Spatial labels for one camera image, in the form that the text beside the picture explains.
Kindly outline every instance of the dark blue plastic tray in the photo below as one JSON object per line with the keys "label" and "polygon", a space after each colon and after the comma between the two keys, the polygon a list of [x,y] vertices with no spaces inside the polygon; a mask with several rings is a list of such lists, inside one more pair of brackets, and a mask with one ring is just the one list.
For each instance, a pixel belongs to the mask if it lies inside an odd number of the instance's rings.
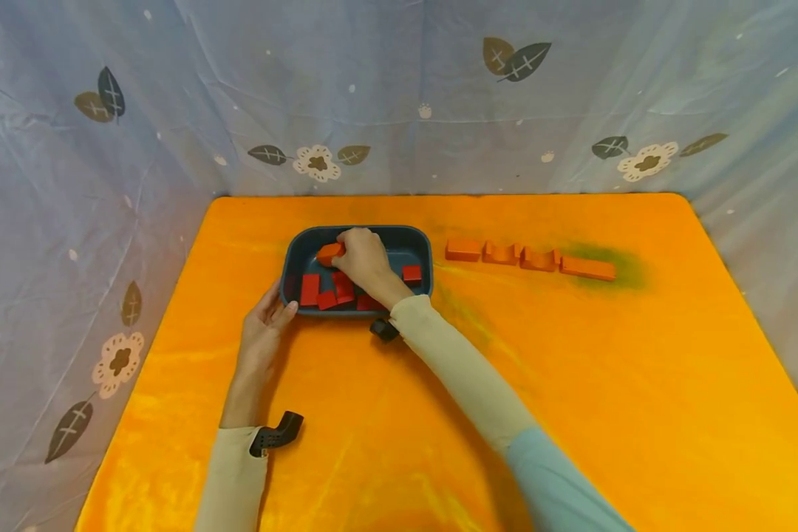
{"label": "dark blue plastic tray", "polygon": [[[414,293],[432,295],[434,289],[434,268],[432,267],[432,244],[421,230],[410,225],[368,225],[372,232],[381,236],[387,249],[390,268],[401,276],[401,269],[406,265],[419,264],[423,271],[423,281],[411,286]],[[319,290],[332,289],[334,281],[331,274],[334,268],[325,268],[316,261],[316,252],[327,243],[337,242],[337,235],[354,225],[331,225],[320,228],[305,229],[300,232],[287,248],[287,259],[281,275],[281,301],[287,304],[298,301],[301,296],[301,279],[308,273],[320,275]],[[299,307],[299,314],[306,316],[323,316],[325,318],[350,317],[371,318],[387,314],[386,310],[358,310],[356,301],[343,303],[329,310],[317,307]]]}

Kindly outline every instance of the flower print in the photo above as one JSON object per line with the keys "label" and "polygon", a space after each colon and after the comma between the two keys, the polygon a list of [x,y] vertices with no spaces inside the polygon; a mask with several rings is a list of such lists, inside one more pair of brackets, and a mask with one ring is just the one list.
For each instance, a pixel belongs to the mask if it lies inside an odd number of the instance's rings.
{"label": "flower print", "polygon": [[300,174],[308,174],[311,178],[325,183],[341,176],[341,167],[331,161],[331,151],[319,144],[314,147],[302,146],[296,151],[297,159],[293,168]]}
{"label": "flower print", "polygon": [[622,172],[624,180],[630,183],[656,175],[670,164],[670,156],[677,153],[678,148],[677,142],[643,147],[638,155],[627,157],[618,163],[618,172]]}
{"label": "flower print", "polygon": [[119,332],[103,343],[100,360],[92,370],[92,382],[100,385],[100,398],[111,398],[118,387],[136,373],[142,346],[145,346],[145,337],[141,332],[134,332],[129,338]]}

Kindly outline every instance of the orange tablecloth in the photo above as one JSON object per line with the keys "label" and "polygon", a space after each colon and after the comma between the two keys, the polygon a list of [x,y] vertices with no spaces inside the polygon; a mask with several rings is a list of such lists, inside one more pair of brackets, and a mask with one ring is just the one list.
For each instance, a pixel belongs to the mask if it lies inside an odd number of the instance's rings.
{"label": "orange tablecloth", "polygon": [[[408,224],[434,306],[640,532],[798,531],[798,396],[683,197],[224,198],[213,203],[86,501],[84,532],[185,531],[242,317],[314,225]],[[610,259],[613,284],[446,262],[448,236]],[[526,531],[515,483],[400,342],[299,318],[269,408],[263,532]]]}

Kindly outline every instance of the person's left hand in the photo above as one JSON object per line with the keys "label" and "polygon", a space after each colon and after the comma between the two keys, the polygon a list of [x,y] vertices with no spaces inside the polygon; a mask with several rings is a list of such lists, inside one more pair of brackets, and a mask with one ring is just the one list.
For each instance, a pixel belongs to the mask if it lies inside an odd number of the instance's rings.
{"label": "person's left hand", "polygon": [[281,334],[299,309],[296,301],[282,306],[280,284],[280,281],[272,284],[242,323],[235,374],[242,379],[265,381],[281,343]]}

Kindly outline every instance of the fabric backdrop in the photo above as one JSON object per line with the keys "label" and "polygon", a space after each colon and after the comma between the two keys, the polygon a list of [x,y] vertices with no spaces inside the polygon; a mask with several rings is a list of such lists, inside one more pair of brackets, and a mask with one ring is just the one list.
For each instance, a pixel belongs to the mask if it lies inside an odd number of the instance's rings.
{"label": "fabric backdrop", "polygon": [[798,388],[798,0],[0,0],[0,531],[73,526],[214,195],[634,191]]}

